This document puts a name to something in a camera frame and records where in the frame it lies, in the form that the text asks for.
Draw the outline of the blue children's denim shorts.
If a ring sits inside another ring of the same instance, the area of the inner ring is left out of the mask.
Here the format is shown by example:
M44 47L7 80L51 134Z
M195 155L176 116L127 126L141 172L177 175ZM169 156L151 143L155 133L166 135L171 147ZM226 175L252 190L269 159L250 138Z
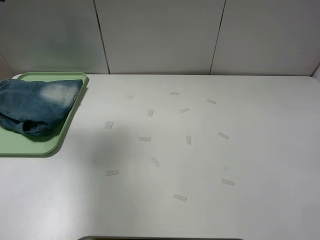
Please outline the blue children's denim shorts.
M0 82L0 126L27 137L51 135L66 119L83 86L81 79Z

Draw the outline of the green plastic tray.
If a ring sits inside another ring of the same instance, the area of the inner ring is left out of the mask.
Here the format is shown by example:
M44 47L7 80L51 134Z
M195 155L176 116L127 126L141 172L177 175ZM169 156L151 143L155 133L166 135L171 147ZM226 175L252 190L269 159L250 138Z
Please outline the green plastic tray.
M83 85L68 116L55 128L53 134L41 137L26 137L4 128L0 129L0 156L2 158L42 158L54 155L62 146L77 108L86 93L89 82L88 76L83 72L26 72L13 78L27 82L82 80Z

